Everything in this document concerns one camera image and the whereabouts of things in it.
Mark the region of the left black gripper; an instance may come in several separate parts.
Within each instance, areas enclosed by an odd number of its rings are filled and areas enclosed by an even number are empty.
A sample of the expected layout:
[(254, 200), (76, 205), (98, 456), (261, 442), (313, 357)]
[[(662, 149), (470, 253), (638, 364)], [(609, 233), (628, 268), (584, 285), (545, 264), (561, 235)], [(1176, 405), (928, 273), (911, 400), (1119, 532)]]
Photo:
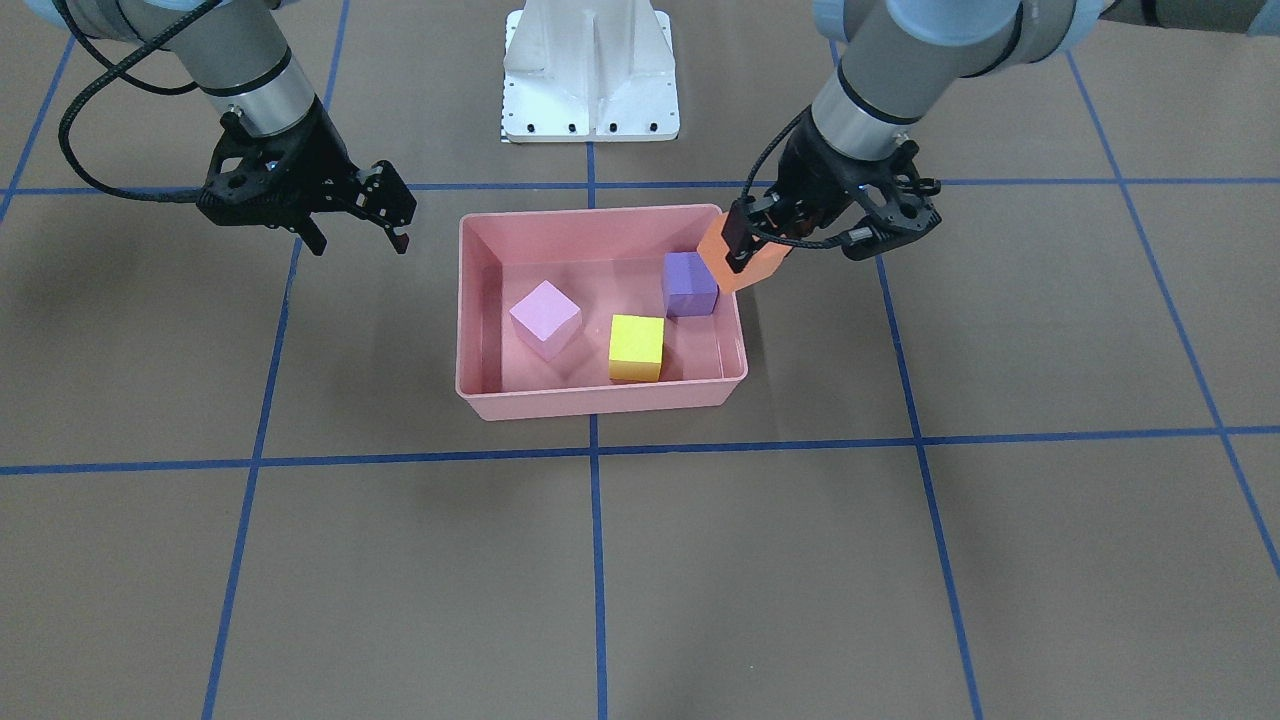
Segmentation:
[[(722, 238), (730, 274), (773, 275), (791, 249), (826, 250), (826, 241), (813, 234), (858, 205), (842, 187), (846, 163), (855, 159), (832, 147), (815, 126), (791, 128), (780, 155), (778, 177), (771, 186), (765, 240), (750, 224), (742, 200), (735, 200), (727, 211)], [(831, 240), (847, 241), (851, 229)]]

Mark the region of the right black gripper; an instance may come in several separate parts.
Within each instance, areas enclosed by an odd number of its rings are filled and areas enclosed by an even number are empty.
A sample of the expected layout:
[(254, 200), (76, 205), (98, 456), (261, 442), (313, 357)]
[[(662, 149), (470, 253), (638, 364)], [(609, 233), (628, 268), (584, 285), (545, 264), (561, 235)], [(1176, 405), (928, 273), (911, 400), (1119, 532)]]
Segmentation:
[(390, 161), (376, 161), (360, 173), (320, 100), (283, 138), (289, 142), (279, 165), (285, 172), (287, 200), (276, 225), (297, 225), (300, 240), (319, 258), (328, 241), (311, 215), (344, 211), (381, 228), (396, 254), (407, 252), (404, 229), (413, 222), (417, 200)]

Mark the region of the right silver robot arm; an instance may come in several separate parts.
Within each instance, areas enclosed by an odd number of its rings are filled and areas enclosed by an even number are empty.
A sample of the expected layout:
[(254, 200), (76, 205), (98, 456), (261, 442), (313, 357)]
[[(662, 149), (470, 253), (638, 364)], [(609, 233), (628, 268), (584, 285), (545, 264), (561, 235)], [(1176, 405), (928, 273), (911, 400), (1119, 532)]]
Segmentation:
[[(261, 225), (297, 234), (321, 255), (314, 222), (346, 213), (378, 225), (406, 252), (416, 199), (389, 161), (361, 169), (349, 159), (326, 108), (274, 18), (275, 1), (32, 1), (29, 9), (67, 29), (102, 68), (63, 113), (58, 143), (90, 187), (138, 202), (187, 204), (215, 225)], [(93, 177), (70, 132), (90, 100), (114, 82), (150, 94), (198, 91), (221, 136), (204, 183), (143, 192)]]

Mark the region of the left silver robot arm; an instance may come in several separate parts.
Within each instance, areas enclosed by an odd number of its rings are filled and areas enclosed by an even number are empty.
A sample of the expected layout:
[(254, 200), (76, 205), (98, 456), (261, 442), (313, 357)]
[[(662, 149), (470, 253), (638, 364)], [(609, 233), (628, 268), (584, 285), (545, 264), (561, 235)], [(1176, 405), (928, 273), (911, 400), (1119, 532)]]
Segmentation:
[(817, 1), (815, 26), (844, 53), (815, 100), (771, 141), (776, 182), (742, 190), (700, 254), (724, 290), (772, 275), (794, 249), (854, 261), (902, 247), (941, 222), (941, 184), (915, 168), (909, 131), (957, 79), (1056, 56), (1101, 20), (1277, 35), (1275, 1)]

